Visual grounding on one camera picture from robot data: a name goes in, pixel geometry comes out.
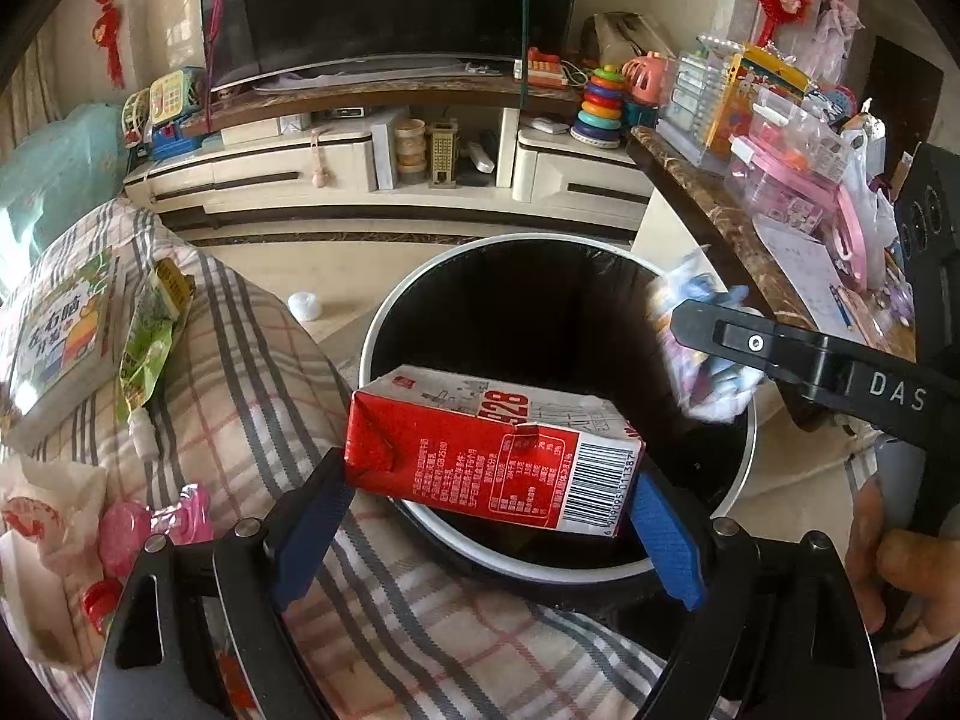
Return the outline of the person's right hand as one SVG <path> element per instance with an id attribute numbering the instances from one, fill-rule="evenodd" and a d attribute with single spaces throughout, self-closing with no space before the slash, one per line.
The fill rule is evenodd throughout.
<path id="1" fill-rule="evenodd" d="M 901 653 L 918 655 L 958 634 L 958 541 L 884 527 L 877 476 L 854 498 L 853 525 L 844 556 L 862 621 L 871 634 L 887 621 L 882 587 L 918 596 L 921 608 Z"/>

